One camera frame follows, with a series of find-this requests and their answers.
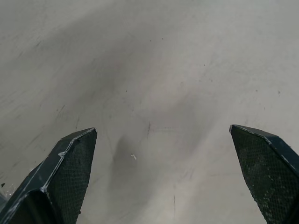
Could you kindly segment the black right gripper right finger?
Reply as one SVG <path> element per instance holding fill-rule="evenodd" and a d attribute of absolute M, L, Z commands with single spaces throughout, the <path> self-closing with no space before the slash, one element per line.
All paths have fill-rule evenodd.
<path fill-rule="evenodd" d="M 279 136 L 231 125 L 243 178 L 266 223 L 299 222 L 299 156 Z"/>

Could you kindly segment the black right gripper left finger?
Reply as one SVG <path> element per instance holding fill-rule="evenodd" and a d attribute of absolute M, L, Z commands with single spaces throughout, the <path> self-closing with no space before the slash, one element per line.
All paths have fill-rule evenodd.
<path fill-rule="evenodd" d="M 61 138 L 0 210 L 2 224 L 74 224 L 90 180 L 96 128 Z"/>

